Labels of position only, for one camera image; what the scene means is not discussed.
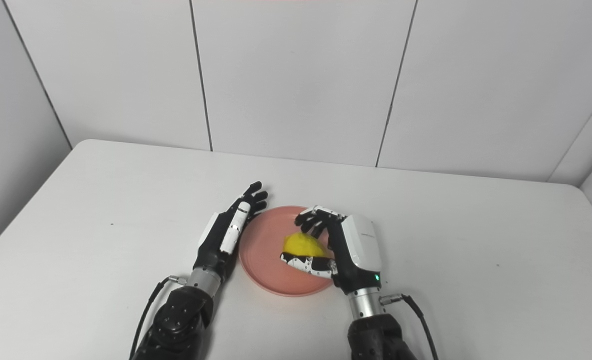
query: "black robot arm segment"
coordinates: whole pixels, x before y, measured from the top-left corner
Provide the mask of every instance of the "black robot arm segment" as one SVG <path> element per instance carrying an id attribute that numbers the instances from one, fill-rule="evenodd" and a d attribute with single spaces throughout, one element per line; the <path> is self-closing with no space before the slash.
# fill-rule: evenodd
<path id="1" fill-rule="evenodd" d="M 352 360 L 416 360 L 390 314 L 354 320 L 347 334 Z"/>

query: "silver metal wrist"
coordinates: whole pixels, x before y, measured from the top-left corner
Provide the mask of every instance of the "silver metal wrist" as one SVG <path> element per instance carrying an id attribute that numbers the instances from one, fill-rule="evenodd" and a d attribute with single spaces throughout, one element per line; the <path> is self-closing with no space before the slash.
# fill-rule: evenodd
<path id="1" fill-rule="evenodd" d="M 363 319 L 385 313 L 380 305 L 380 288 L 366 287 L 347 295 L 353 319 Z"/>
<path id="2" fill-rule="evenodd" d="M 209 268 L 195 268 L 187 279 L 187 287 L 196 287 L 214 297 L 220 287 L 220 276 Z"/>

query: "connector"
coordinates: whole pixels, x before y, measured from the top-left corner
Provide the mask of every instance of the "connector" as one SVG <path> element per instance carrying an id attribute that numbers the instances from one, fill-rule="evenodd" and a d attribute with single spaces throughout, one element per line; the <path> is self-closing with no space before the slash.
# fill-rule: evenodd
<path id="1" fill-rule="evenodd" d="M 185 285 L 187 285 L 187 282 L 189 282 L 189 280 L 187 280 L 187 278 L 177 276 L 177 275 L 170 275 L 169 280 L 172 283 L 176 283 L 176 284 L 180 285 L 181 287 L 184 287 Z"/>
<path id="2" fill-rule="evenodd" d="M 403 294 L 391 294 L 380 297 L 380 305 L 389 305 L 404 300 Z"/>

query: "humanoid robot hand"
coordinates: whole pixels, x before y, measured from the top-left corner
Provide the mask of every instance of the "humanoid robot hand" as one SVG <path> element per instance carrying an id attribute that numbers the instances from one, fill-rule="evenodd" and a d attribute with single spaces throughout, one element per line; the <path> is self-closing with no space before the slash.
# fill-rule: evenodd
<path id="1" fill-rule="evenodd" d="M 267 192 L 259 191 L 262 183 L 257 181 L 241 194 L 225 212 L 215 212 L 202 233 L 198 256 L 193 268 L 207 269 L 224 282 L 236 264 L 235 252 L 238 239 L 245 226 L 259 211 L 267 207 Z"/>
<path id="2" fill-rule="evenodd" d="M 304 210 L 294 221 L 303 233 L 318 238 L 327 230 L 328 248 L 335 260 L 326 257 L 283 253 L 284 262 L 312 275 L 332 278 L 345 294 L 361 289 L 380 288 L 382 261 L 373 224 L 366 217 L 345 215 L 321 206 Z"/>

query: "white table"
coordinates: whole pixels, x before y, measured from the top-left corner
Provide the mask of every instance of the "white table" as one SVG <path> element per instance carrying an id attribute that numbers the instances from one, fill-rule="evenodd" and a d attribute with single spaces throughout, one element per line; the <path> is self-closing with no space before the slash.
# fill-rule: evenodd
<path id="1" fill-rule="evenodd" d="M 592 207 L 578 189 L 84 141 L 0 237 L 0 360 L 126 359 L 156 283 L 187 275 L 212 212 L 262 180 L 270 206 L 376 224 L 384 293 L 414 296 L 442 360 L 592 359 Z M 419 360 L 404 303 L 388 307 Z M 238 268 L 209 360 L 348 359 L 339 289 L 286 298 Z"/>

